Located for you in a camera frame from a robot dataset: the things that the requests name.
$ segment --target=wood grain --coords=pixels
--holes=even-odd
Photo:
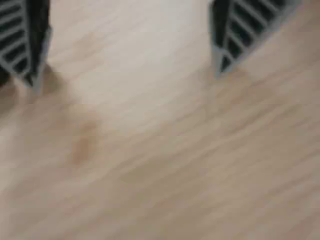
[[[54,0],[0,90],[1,240],[320,239],[320,1],[223,80],[207,0]]]

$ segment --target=wooden floor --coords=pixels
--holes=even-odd
[[[53,0],[0,90],[1,240],[319,240],[320,1],[223,80],[207,0]]]

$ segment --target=light wood surface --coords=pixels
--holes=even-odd
[[[1,240],[319,240],[320,1],[223,80],[206,0],[53,0],[43,95],[0,90]]]

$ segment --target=dark striped object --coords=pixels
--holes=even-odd
[[[214,0],[209,21],[215,72],[231,71],[269,37],[301,0]]]
[[[39,88],[51,39],[49,0],[0,0],[0,66]]]

